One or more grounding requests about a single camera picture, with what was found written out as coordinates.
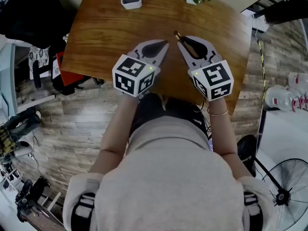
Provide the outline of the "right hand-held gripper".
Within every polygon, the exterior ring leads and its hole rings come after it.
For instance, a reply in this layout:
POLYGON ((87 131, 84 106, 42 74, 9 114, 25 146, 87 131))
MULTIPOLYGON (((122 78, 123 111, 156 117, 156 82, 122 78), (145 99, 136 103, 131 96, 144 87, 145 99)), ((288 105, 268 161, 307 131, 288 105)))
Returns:
POLYGON ((216 54, 216 49, 207 40, 196 36, 184 36, 183 40, 196 53, 193 55, 182 42, 177 42, 195 87, 208 101, 230 95, 233 90, 234 78, 227 61, 216 54))

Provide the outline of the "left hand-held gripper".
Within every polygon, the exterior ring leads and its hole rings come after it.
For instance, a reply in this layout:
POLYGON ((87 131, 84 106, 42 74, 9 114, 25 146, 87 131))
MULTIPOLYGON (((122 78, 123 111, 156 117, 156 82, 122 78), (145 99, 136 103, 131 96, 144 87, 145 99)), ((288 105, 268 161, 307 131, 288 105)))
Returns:
POLYGON ((112 69, 114 87, 133 97, 141 95, 154 84, 168 49, 167 40, 153 39, 121 55, 112 69))

